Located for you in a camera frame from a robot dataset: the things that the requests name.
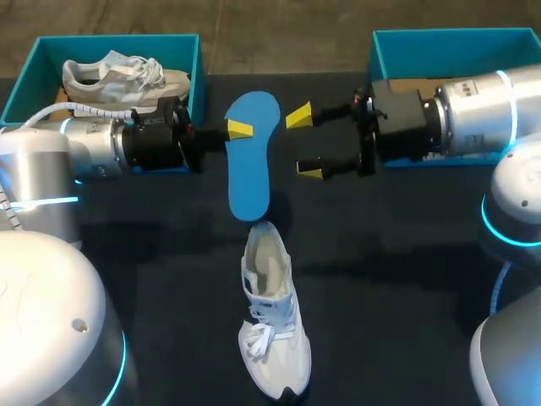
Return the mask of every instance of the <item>blue insole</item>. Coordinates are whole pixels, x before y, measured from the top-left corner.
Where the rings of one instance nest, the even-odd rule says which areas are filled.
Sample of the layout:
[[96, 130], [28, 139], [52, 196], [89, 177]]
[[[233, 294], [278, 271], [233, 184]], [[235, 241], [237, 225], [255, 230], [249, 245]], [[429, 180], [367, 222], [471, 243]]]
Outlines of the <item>blue insole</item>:
[[262, 218], [271, 196], [267, 146], [280, 122], [280, 107], [273, 95], [251, 91], [227, 110], [226, 118], [251, 125], [254, 136], [226, 143], [229, 168], [229, 207], [243, 222]]

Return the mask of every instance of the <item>blue box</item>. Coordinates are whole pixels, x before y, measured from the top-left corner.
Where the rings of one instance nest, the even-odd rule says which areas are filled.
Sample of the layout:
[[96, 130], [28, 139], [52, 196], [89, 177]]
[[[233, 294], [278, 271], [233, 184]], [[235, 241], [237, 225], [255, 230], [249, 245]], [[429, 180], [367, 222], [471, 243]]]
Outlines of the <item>blue box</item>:
[[[371, 80], [464, 78], [541, 63], [541, 41], [529, 28], [377, 30], [369, 57]], [[484, 165], [500, 154], [423, 162], [400, 160], [390, 167]]]
[[155, 58], [164, 69], [191, 74], [188, 110], [195, 125], [205, 119], [205, 67], [198, 35], [42, 36], [38, 37], [0, 118], [0, 125], [19, 125], [52, 105], [62, 86], [68, 59], [93, 63], [114, 50], [127, 56]]

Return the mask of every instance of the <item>gray floor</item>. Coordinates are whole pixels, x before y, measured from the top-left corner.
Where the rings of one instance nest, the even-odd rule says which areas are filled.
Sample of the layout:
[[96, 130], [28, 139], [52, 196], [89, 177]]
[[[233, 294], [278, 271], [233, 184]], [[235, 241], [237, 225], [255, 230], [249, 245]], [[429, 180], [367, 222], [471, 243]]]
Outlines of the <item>gray floor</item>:
[[372, 30], [476, 26], [541, 32], [541, 0], [0, 0], [0, 77], [37, 36], [199, 33], [207, 72], [241, 74], [360, 70]]

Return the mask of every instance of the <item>black table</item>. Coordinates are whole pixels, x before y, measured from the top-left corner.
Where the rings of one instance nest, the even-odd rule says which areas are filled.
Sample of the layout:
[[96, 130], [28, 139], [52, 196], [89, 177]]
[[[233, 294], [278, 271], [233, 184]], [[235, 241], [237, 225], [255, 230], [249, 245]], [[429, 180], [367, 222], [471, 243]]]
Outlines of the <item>black table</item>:
[[[308, 99], [340, 101], [361, 78], [210, 76], [208, 124], [246, 91], [273, 94], [283, 121]], [[295, 159], [349, 155], [352, 123], [283, 127], [270, 143], [268, 217], [292, 257], [312, 346], [304, 404], [478, 406], [468, 350], [499, 271], [476, 242], [493, 168], [387, 169], [325, 183], [299, 177]], [[238, 349], [248, 225], [229, 211], [226, 170], [216, 155], [203, 175], [81, 188], [83, 251], [126, 328], [143, 405], [266, 403]]]

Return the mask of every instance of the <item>cable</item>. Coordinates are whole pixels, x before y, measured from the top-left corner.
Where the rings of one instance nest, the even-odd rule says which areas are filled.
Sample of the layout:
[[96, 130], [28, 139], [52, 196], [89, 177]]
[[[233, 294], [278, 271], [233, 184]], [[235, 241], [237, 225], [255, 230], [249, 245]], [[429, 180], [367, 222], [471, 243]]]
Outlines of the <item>cable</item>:
[[19, 221], [19, 216], [17, 216], [17, 213], [9, 203], [8, 195], [6, 195], [5, 190], [2, 187], [2, 184], [0, 184], [0, 205], [2, 205], [4, 213], [6, 213], [6, 216], [8, 216], [8, 220], [11, 223], [12, 227], [15, 231], [24, 231], [23, 225]]
[[132, 110], [120, 110], [116, 112], [110, 112], [107, 110], [101, 110], [100, 108], [86, 106], [84, 104], [65, 102], [53, 104], [49, 107], [45, 107], [43, 110], [37, 112], [32, 117], [30, 117], [26, 123], [23, 124], [23, 127], [32, 127], [38, 121], [40, 121], [45, 116], [56, 112], [58, 110], [77, 110], [79, 112], [87, 112], [93, 116], [104, 117], [104, 118], [115, 118], [116, 120], [131, 121], [133, 120]]
[[494, 289], [492, 290], [492, 297], [490, 298], [490, 315], [495, 315], [498, 311], [498, 299], [500, 298], [501, 285], [504, 282], [507, 272], [511, 268], [511, 263], [506, 261], [501, 268], [500, 275], [496, 279]]

